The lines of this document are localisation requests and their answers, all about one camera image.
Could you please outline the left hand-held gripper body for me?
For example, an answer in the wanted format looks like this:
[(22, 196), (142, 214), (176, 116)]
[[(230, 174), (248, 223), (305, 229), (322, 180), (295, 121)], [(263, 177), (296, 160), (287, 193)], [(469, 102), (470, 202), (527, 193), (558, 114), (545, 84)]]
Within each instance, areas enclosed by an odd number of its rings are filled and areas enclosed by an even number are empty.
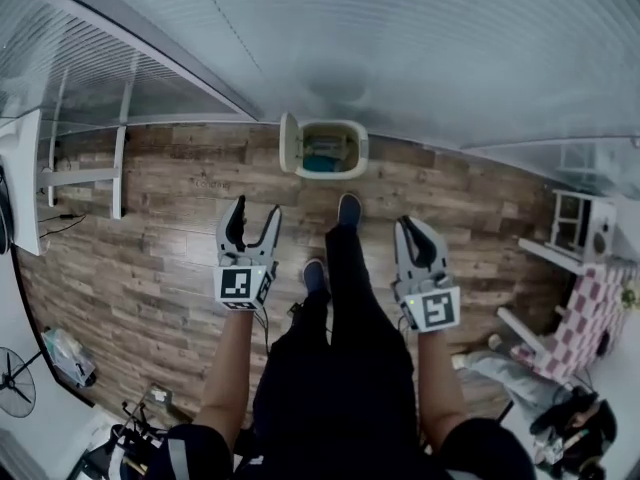
[(239, 252), (230, 244), (221, 244), (218, 249), (215, 300), (230, 311), (262, 310), (276, 277), (273, 250), (246, 247)]

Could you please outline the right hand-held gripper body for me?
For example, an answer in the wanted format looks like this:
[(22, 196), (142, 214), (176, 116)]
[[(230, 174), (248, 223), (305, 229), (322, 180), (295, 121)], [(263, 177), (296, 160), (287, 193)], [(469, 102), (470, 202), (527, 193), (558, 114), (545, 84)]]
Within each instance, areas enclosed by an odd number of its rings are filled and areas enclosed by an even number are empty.
[(430, 333), (460, 323), (460, 288), (447, 274), (392, 285), (394, 296), (411, 330)]

